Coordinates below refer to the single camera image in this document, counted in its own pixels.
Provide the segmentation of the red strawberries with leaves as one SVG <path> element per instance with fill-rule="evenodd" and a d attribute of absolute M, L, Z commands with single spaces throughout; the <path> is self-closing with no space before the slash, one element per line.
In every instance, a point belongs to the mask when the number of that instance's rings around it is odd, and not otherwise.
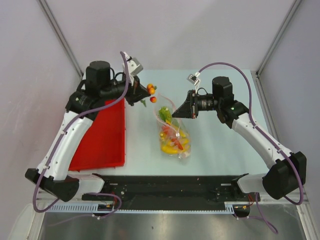
<path fill-rule="evenodd" d="M 157 86 L 149 83 L 146 88 L 147 88 L 148 93 L 151 95 L 151 97 L 149 98 L 150 102 L 153 104 L 156 103 L 157 97 L 155 96 L 155 93 L 157 90 Z"/>

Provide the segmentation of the green cucumber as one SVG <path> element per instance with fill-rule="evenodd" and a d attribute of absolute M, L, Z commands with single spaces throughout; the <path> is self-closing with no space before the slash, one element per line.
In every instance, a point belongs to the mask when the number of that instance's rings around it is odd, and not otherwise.
<path fill-rule="evenodd" d="M 162 121 L 172 121 L 172 114 L 167 106 L 163 106 L 158 110 L 159 117 Z"/>

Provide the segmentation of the orange carrot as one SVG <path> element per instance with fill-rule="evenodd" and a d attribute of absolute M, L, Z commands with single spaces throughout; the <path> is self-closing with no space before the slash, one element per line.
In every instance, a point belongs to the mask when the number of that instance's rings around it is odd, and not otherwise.
<path fill-rule="evenodd" d="M 179 141 L 179 133 L 175 128 L 164 125 L 161 127 L 160 137 L 165 142 L 170 142 L 170 146 L 176 146 L 179 150 L 183 150 L 183 146 Z"/>

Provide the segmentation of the clear zip top bag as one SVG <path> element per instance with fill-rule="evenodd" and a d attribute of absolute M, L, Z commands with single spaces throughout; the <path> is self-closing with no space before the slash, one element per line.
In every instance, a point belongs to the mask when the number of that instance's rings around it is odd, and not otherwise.
<path fill-rule="evenodd" d="M 158 94 L 155 100 L 153 114 L 161 155 L 183 164 L 191 156 L 190 133 L 180 118 L 173 117 L 177 107 L 171 99 Z"/>

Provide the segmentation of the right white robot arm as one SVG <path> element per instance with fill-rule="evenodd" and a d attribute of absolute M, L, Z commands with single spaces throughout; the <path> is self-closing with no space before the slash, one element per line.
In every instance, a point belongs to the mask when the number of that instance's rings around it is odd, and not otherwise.
<path fill-rule="evenodd" d="M 268 193 L 279 200 L 305 184 L 306 156 L 284 147 L 258 125 L 249 109 L 234 99 L 233 85 L 228 77 L 215 77 L 212 93 L 200 95 L 189 90 L 186 100 L 172 117 L 195 119 L 200 111 L 216 111 L 220 122 L 241 135 L 268 167 L 266 174 L 245 173 L 234 179 L 230 194 L 235 200 L 242 201 L 249 193 Z"/>

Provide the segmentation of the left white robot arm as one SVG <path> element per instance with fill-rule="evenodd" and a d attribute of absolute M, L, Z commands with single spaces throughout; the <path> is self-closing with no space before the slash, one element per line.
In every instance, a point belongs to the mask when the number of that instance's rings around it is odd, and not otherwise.
<path fill-rule="evenodd" d="M 25 178 L 35 184 L 33 201 L 39 190 L 64 202 L 83 194 L 94 194 L 100 200 L 110 196 L 111 188 L 97 174 L 69 175 L 68 171 L 81 140 L 106 101 L 118 101 L 122 97 L 133 106 L 150 96 L 138 77 L 143 70 L 142 64 L 129 56 L 122 67 L 120 81 L 111 75 L 113 70 L 107 61 L 92 61 L 86 68 L 84 79 L 69 97 L 60 129 L 49 151 L 36 168 L 26 170 Z"/>

